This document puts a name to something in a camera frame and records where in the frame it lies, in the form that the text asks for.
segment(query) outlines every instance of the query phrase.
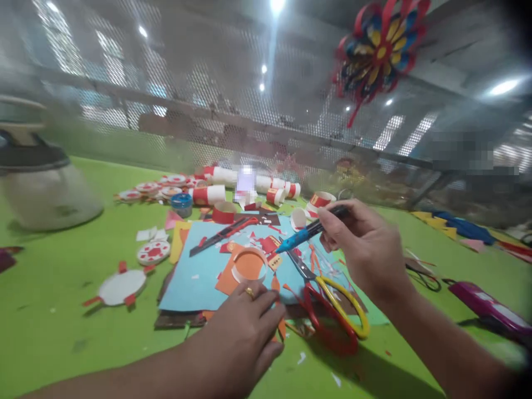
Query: yellow scissors handle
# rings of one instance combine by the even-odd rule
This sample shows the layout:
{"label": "yellow scissors handle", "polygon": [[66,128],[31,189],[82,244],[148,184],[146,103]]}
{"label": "yellow scissors handle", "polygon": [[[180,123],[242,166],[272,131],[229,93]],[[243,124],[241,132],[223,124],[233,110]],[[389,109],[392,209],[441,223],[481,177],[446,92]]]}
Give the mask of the yellow scissors handle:
{"label": "yellow scissors handle", "polygon": [[[335,281],[332,281],[331,279],[329,279],[327,277],[316,276],[315,281],[320,285],[320,287],[323,288],[323,291],[325,292],[325,295],[327,295],[327,298],[329,298],[329,301],[332,303],[332,305],[334,306],[336,311],[338,313],[340,313],[340,315],[345,319],[345,321],[347,321],[347,323],[353,329],[355,334],[360,339],[366,339],[369,336],[369,334],[370,334],[370,323],[367,321],[367,316],[364,313],[364,311],[363,311],[362,307],[360,306],[359,302],[355,299],[355,297],[352,296],[349,293],[349,291],[347,291],[340,284],[338,284]],[[333,293],[329,290],[329,287],[327,287],[328,285],[333,287],[333,288],[335,288],[336,290],[338,290],[339,292],[344,294],[347,299],[349,299],[349,302],[351,302],[351,304],[355,307],[357,313],[359,314],[360,321],[362,323],[362,329],[360,329],[360,327],[358,327],[355,323],[353,323],[353,321],[349,318],[347,313],[345,313],[345,311],[343,310],[342,306],[340,306],[340,304],[338,303],[338,301],[334,297]]]}

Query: hand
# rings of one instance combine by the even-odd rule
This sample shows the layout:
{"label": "hand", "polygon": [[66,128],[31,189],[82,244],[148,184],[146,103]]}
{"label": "hand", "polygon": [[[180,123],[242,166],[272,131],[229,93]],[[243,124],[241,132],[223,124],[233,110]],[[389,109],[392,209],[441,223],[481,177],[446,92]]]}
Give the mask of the hand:
{"label": "hand", "polygon": [[[255,300],[245,292],[250,287]],[[197,397],[243,398],[283,351],[284,345],[271,342],[286,308],[272,305],[277,291],[261,283],[240,284],[198,333],[185,341],[188,357],[203,359]]]}
{"label": "hand", "polygon": [[[345,205],[351,217],[339,220],[328,211]],[[370,299],[382,306],[415,290],[405,269],[401,236],[375,211],[357,199],[337,201],[318,211],[327,252],[341,248],[351,278]]]}

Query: blue pen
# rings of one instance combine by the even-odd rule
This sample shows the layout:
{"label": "blue pen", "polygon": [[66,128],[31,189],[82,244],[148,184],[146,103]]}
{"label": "blue pen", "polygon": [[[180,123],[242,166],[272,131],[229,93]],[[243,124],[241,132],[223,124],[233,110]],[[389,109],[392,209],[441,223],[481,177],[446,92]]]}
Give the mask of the blue pen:
{"label": "blue pen", "polygon": [[[343,221],[348,215],[351,214],[351,212],[349,212],[349,209],[344,205],[338,205],[331,209],[330,212],[341,221]],[[291,250],[297,247],[299,244],[310,240],[313,236],[318,233],[321,233],[322,231],[323,225],[321,224],[320,219],[316,219],[304,229],[301,229],[290,238],[287,238],[285,241],[281,242],[281,245],[279,246],[279,248],[277,248],[275,252],[282,253]]]}

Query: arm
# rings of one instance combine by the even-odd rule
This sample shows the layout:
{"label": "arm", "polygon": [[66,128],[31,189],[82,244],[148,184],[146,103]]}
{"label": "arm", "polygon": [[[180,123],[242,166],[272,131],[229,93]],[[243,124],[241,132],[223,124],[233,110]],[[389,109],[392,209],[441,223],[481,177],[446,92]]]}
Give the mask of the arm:
{"label": "arm", "polygon": [[37,398],[246,397],[283,351],[271,342],[285,313],[279,293],[240,284],[209,323],[183,344],[130,365],[71,378],[24,396]]}
{"label": "arm", "polygon": [[498,397],[511,372],[418,294],[406,273],[399,232],[358,200],[331,206],[339,203],[350,207],[352,217],[343,223],[320,210],[325,250],[344,251],[353,280],[388,316],[449,397]]}

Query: glue jar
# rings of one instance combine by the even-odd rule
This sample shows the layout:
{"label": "glue jar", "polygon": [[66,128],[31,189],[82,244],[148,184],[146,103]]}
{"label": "glue jar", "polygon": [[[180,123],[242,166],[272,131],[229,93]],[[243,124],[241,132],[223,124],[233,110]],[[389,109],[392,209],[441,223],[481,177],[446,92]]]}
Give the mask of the glue jar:
{"label": "glue jar", "polygon": [[192,197],[187,193],[174,195],[170,199],[172,210],[182,218],[187,218],[192,214]]}

